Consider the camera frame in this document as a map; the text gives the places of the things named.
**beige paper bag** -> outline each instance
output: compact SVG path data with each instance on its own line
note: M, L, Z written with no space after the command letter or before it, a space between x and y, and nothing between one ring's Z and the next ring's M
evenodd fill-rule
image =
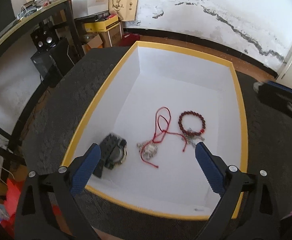
M118 14L121 21L134 21L137 0L109 0L109 12Z

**open cardboard box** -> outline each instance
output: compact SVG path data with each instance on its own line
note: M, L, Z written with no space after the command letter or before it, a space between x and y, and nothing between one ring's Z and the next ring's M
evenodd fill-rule
M191 49L144 41L129 49L99 89L62 165L68 166L113 132L127 140L127 158L112 171L104 168L101 179L91 176L86 189L138 212L206 220L220 196L211 190L191 145L182 152L181 137L167 135L151 159L158 169L140 158L136 144L152 139L155 113L162 106L171 111L171 132L180 132L177 122L183 111L203 115L205 144L211 153L247 171L246 115L233 64ZM201 128L200 120L192 116L183 124Z

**red string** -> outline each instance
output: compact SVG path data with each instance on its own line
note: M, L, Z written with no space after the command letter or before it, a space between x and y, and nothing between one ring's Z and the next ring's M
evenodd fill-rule
M163 110L163 109L166 109L166 110L168 111L168 114L169 114L169 120L167 120L167 119L166 119L163 115L161 115L161 114L160 114L159 116L157 116L158 113L159 113L159 111L160 111L160 110ZM162 128L160 127L160 125L159 125L159 119L160 119L160 118L163 118L164 121L166 122L166 124L167 124L166 129L162 129ZM184 146L184 148L183 148L183 152L184 152L185 149L186 149L186 145L187 145L186 137L185 137L184 135L180 134L180 133L169 132L169 131L168 131L168 129L169 129L169 125L170 125L170 122L171 122L171 119L172 119L172 116L171 116L171 114L170 114L170 110L169 110L167 107L163 106L163 107L159 108L159 109L157 110L157 112L156 112L156 115L155 115L155 132L154 132L154 136L153 136L152 140L150 140L150 141L148 141L147 143L145 143L145 144L143 145L142 149L141 149L141 159L142 159L142 161L145 162L145 163L148 163L148 164L150 164L150 165L152 165L152 166L154 166L155 168L159 168L159 166L158 166L158 165L155 165L155 164L153 164L153 163L151 163L151 162L148 162L148 161L144 160L144 159L143 159L143 156L142 156L142 153L143 153L145 147L146 147L147 145L149 145L150 143L159 144L159 143L163 142L163 140L164 140L166 134L168 133L168 134L174 134L174 135L182 136L182 138L183 138L184 141L185 141L185 146Z

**desk leg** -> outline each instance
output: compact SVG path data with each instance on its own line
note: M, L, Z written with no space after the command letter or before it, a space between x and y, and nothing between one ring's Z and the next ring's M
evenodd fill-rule
M69 26L71 37L73 38L74 45L76 47L79 59L81 59L85 54L84 54L84 50L82 48L82 44L79 40L78 32L77 32L75 21L74 21L73 12L71 10L70 1L65 2L64 11L65 11L66 20L67 20L67 23Z

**speaker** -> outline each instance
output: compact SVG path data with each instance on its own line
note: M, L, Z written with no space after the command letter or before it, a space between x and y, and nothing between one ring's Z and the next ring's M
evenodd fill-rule
M38 51L48 51L58 43L59 38L56 31L51 29L52 27L53 24L49 21L47 24L41 24L30 34Z
M43 83L51 88L56 87L76 63L66 38L62 38L49 51L38 50L31 61L43 77Z

